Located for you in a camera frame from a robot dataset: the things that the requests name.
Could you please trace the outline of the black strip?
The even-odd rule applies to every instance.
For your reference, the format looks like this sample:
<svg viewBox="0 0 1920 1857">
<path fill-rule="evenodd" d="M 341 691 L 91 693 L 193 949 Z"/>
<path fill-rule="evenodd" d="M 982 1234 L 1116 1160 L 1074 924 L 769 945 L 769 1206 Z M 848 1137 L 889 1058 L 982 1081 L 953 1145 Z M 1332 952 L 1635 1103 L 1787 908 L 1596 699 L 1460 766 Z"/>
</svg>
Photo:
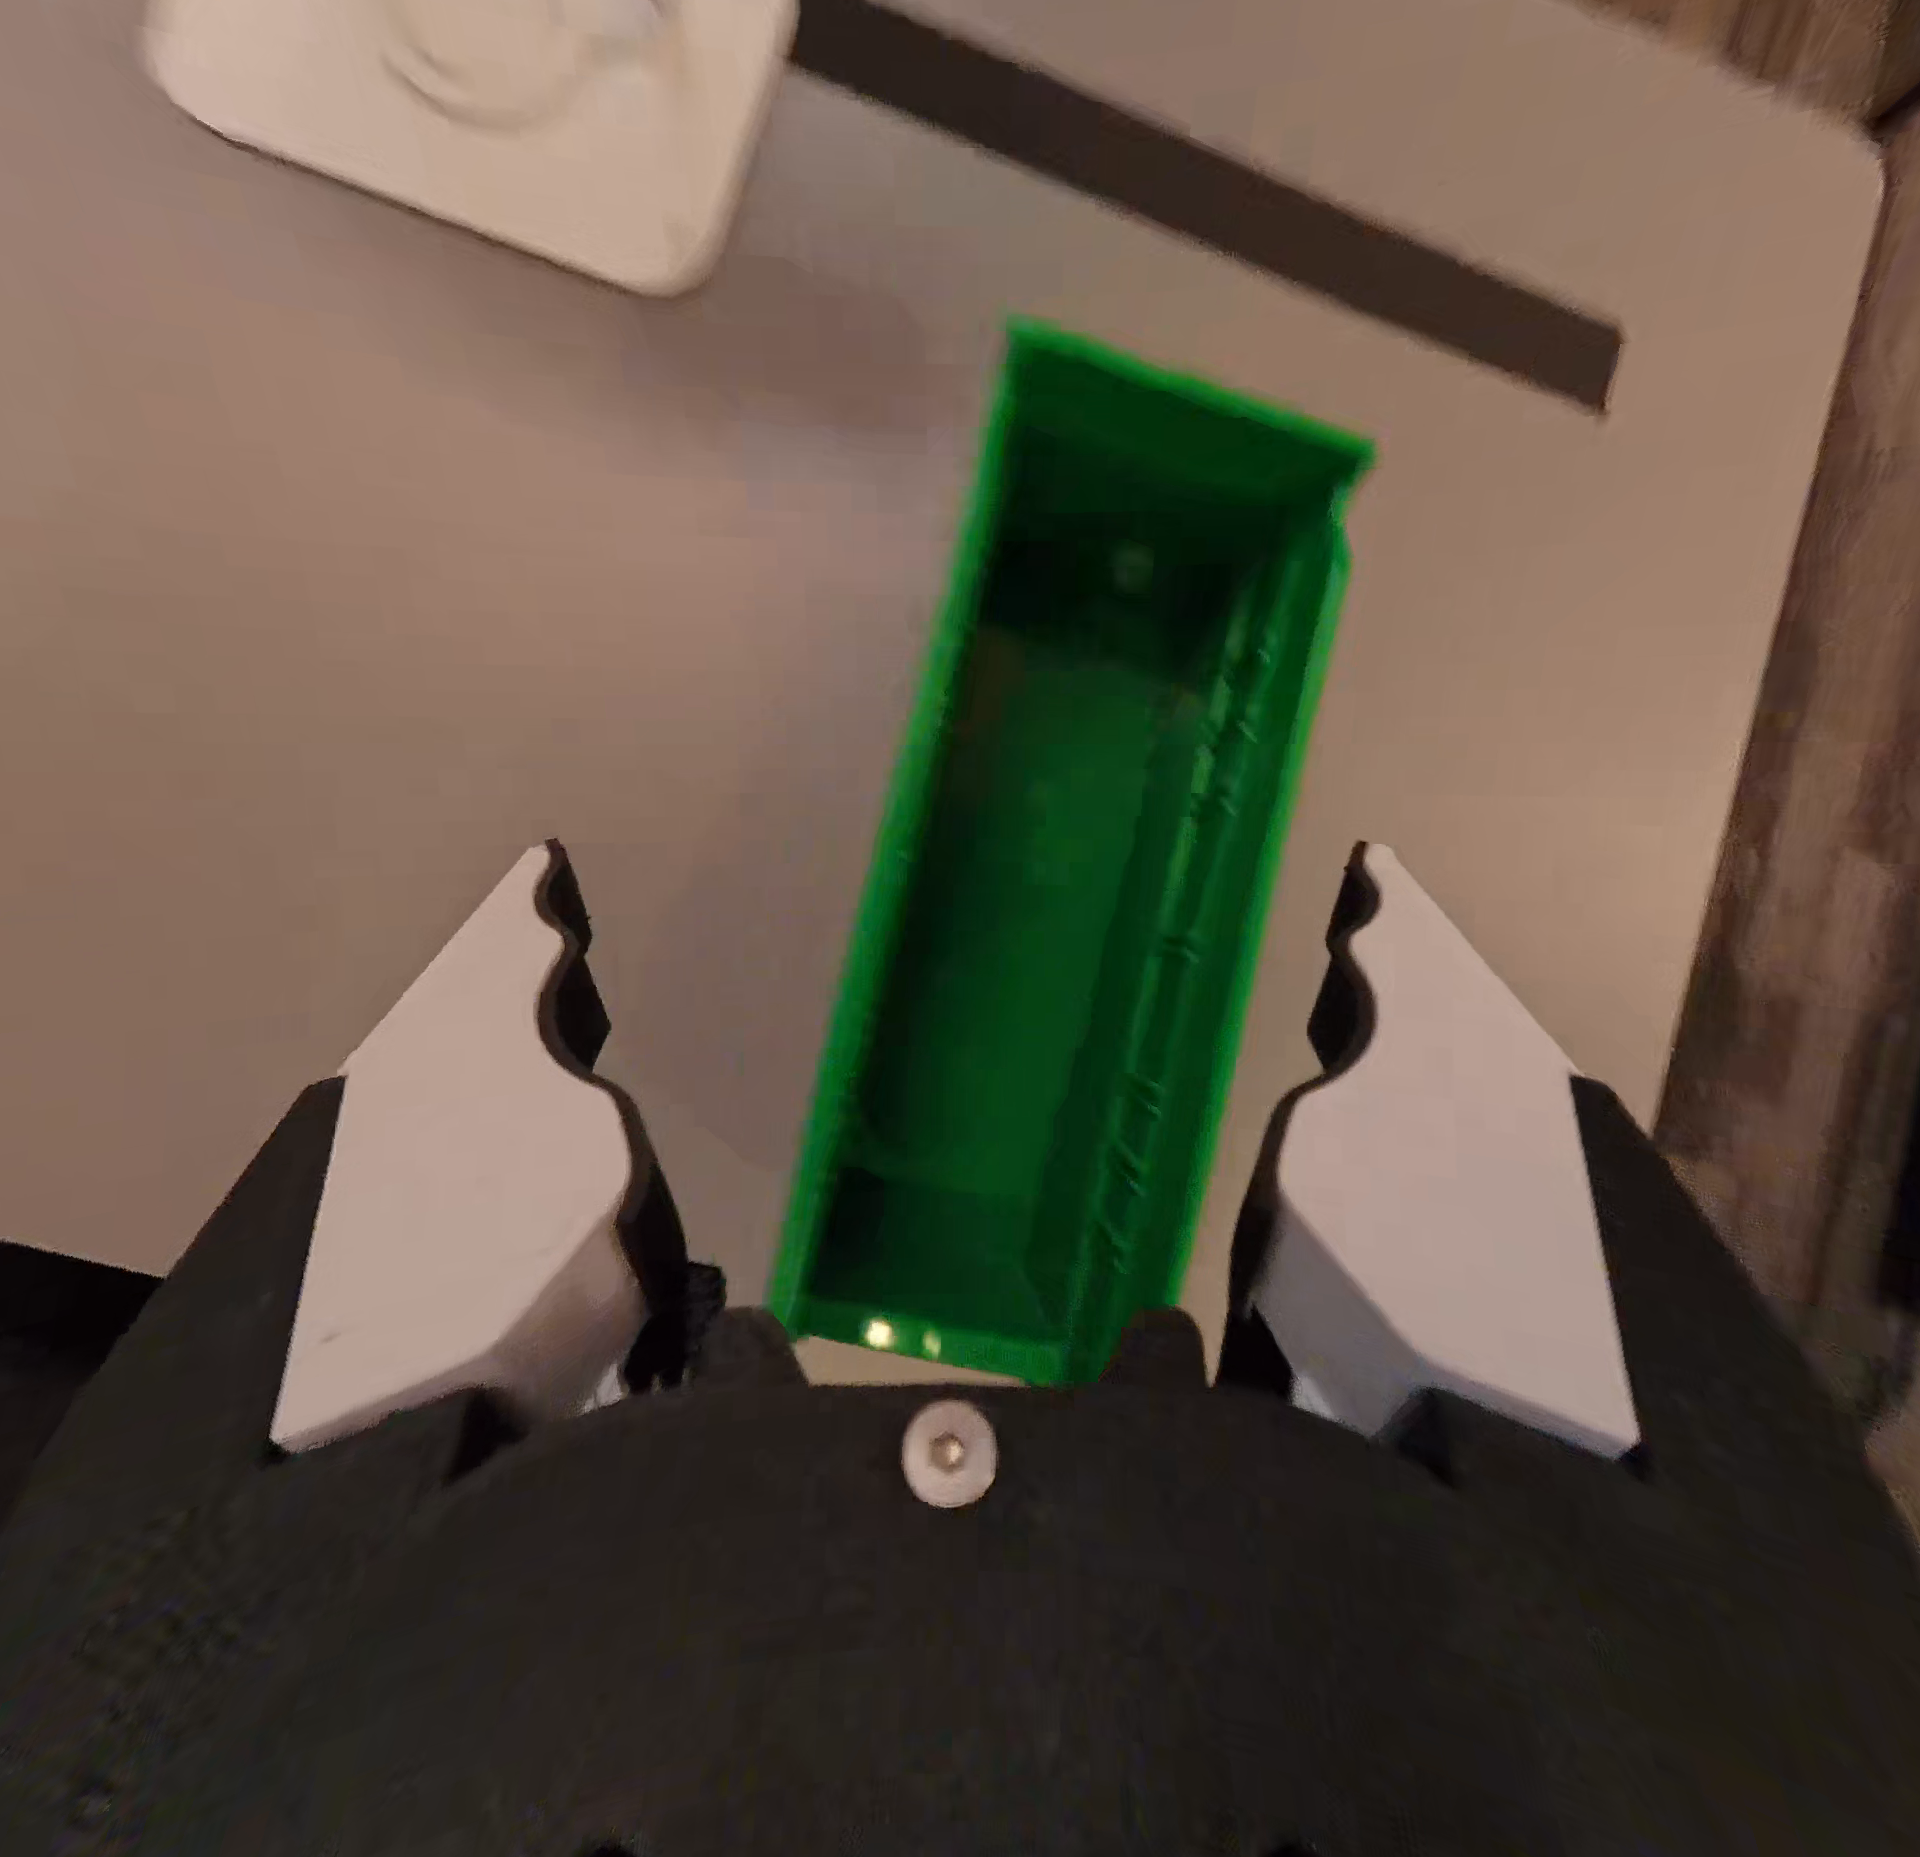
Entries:
<svg viewBox="0 0 1920 1857">
<path fill-rule="evenodd" d="M 792 67 L 1601 419 L 1620 325 L 881 0 L 799 0 Z"/>
</svg>

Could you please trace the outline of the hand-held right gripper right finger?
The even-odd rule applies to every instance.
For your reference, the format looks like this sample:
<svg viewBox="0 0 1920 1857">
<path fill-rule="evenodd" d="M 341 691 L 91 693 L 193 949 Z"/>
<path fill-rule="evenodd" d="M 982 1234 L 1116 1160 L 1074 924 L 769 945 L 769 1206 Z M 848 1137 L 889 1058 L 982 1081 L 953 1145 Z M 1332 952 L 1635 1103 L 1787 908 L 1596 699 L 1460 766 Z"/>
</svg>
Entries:
<svg viewBox="0 0 1920 1857">
<path fill-rule="evenodd" d="M 1444 1393 L 1596 1460 L 1638 1443 L 1570 1060 L 1384 845 L 1341 875 L 1234 1226 L 1216 1385 L 1363 1438 Z"/>
</svg>

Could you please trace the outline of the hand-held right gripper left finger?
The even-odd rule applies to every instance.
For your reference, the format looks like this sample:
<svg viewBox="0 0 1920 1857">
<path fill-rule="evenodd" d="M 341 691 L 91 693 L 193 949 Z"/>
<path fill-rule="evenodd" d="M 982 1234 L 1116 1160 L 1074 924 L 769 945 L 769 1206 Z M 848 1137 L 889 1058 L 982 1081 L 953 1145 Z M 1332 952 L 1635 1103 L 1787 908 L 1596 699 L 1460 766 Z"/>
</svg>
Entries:
<svg viewBox="0 0 1920 1857">
<path fill-rule="evenodd" d="M 673 1385 L 684 1226 L 558 840 L 523 851 L 348 1053 L 271 1440 L 301 1454 L 455 1393 L 510 1421 Z"/>
</svg>

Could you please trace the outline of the green plastic bin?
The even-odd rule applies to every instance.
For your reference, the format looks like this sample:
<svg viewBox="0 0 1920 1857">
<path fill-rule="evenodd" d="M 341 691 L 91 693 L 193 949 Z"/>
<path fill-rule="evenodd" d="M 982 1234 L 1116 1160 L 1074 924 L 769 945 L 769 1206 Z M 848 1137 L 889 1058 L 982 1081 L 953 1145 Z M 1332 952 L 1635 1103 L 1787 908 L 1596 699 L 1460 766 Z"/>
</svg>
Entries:
<svg viewBox="0 0 1920 1857">
<path fill-rule="evenodd" d="M 767 1304 L 1088 1382 L 1181 1297 L 1370 441 L 1011 318 Z"/>
</svg>

